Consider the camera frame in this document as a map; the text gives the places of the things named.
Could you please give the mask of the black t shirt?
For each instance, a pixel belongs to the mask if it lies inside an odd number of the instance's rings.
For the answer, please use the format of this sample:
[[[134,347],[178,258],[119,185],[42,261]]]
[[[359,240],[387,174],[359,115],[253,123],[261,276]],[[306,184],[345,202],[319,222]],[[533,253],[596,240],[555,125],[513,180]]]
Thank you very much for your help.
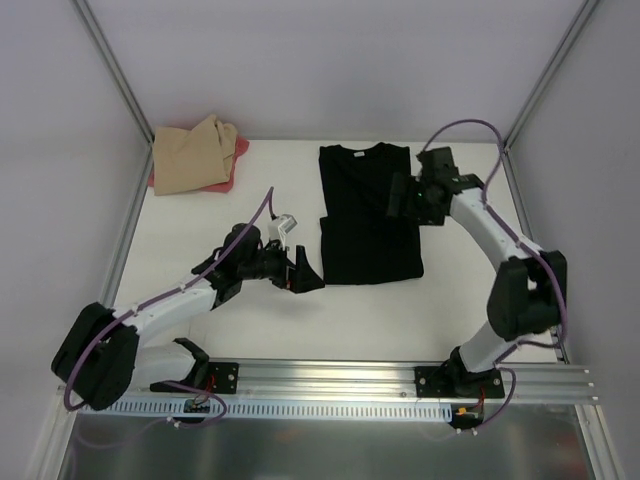
[[[376,285],[424,275],[419,227],[387,215],[396,173],[411,172],[410,149],[380,142],[364,150],[319,148],[326,215],[321,260],[328,285]]]

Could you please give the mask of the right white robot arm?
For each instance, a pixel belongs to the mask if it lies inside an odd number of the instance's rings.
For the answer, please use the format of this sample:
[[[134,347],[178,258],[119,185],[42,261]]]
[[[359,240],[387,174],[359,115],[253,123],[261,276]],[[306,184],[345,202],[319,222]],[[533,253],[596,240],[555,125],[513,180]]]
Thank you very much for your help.
[[[521,346],[543,347],[539,335],[565,326],[567,260],[517,233],[489,203],[488,184],[461,173],[450,148],[424,150],[417,159],[418,175],[394,175],[388,216],[420,226],[454,220],[480,247],[496,276],[486,322],[440,366],[416,368],[416,393],[420,398],[495,397],[499,364]]]

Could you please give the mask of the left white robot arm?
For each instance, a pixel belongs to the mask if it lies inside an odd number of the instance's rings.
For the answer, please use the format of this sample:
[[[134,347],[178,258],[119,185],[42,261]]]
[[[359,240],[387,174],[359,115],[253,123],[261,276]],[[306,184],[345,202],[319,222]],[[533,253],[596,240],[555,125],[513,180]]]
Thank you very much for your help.
[[[303,246],[296,246],[293,259],[288,257],[287,231],[274,223],[264,242],[256,226],[237,224],[222,246],[169,291],[120,309],[99,302],[85,306],[51,363],[53,374],[66,385],[65,394],[77,395],[82,405],[100,411],[132,388],[220,392],[221,375],[192,340],[176,338],[160,346],[150,342],[221,307],[246,281],[267,280],[294,294],[324,288]]]

